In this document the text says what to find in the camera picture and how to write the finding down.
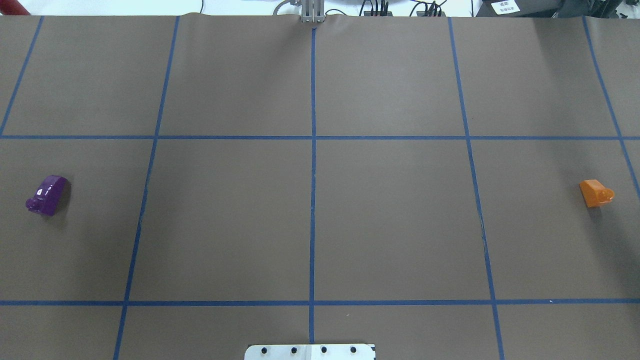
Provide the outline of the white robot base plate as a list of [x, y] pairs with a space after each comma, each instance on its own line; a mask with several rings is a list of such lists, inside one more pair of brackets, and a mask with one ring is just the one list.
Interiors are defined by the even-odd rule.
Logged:
[[375, 360], [374, 344], [256, 344], [247, 347], [245, 360]]

